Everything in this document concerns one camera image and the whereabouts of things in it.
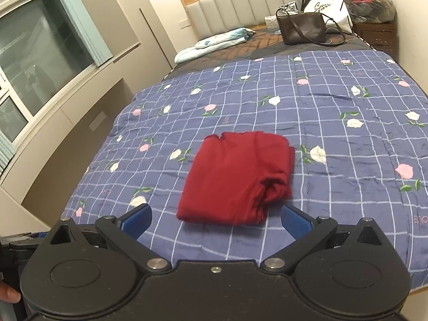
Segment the person's hand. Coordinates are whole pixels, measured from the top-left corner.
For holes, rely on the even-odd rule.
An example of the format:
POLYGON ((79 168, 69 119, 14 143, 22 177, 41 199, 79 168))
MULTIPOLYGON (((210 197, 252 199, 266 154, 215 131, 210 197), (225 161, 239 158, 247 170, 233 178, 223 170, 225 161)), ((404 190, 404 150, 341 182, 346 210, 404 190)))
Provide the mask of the person's hand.
POLYGON ((0 300, 6 303, 16 304, 20 301, 21 294, 8 286, 3 281, 0 281, 0 300))

